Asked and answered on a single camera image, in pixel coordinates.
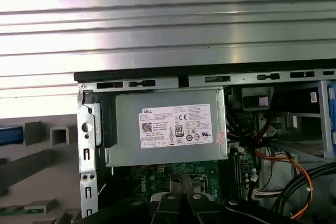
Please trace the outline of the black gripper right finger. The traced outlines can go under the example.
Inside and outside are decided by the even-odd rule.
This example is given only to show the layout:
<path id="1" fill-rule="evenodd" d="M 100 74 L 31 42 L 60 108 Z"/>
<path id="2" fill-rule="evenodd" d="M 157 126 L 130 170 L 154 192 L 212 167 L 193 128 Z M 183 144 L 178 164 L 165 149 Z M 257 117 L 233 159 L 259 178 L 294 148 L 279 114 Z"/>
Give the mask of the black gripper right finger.
<path id="1" fill-rule="evenodd" d="M 196 192 L 189 175 L 183 176 L 183 194 L 199 223 L 293 223 L 290 218 L 249 201 L 227 198 L 218 203 L 211 195 Z"/>

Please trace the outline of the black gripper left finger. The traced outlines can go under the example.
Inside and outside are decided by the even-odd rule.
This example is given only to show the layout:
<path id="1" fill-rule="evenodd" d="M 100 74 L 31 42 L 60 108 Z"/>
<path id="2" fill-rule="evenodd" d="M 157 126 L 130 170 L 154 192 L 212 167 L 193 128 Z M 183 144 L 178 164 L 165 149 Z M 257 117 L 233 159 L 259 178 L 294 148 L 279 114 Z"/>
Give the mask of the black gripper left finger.
<path id="1" fill-rule="evenodd" d="M 130 197 L 76 223 L 179 223 L 189 193 L 189 175 L 172 175 L 170 191 L 152 195 L 150 203 L 141 197 Z"/>

